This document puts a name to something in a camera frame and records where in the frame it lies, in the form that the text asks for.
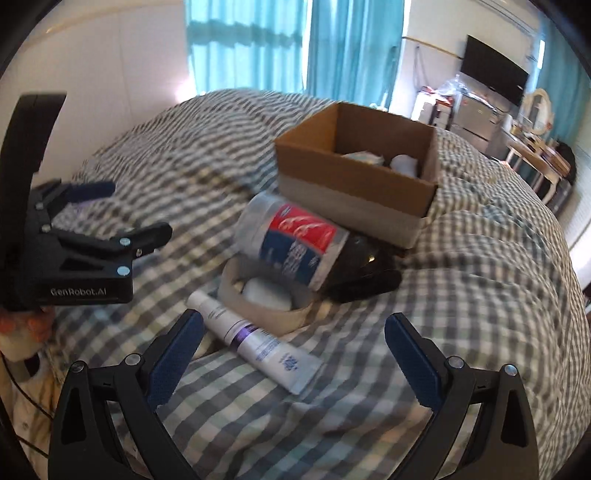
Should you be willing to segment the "hand in orange glove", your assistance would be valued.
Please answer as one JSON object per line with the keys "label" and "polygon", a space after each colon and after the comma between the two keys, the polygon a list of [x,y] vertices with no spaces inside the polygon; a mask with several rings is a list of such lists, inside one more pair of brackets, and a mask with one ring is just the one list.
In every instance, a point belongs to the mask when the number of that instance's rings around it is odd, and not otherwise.
{"label": "hand in orange glove", "polygon": [[30,312],[8,312],[1,309],[1,334],[9,335],[24,327],[36,342],[46,341],[52,333],[56,310],[53,306],[41,307]]}

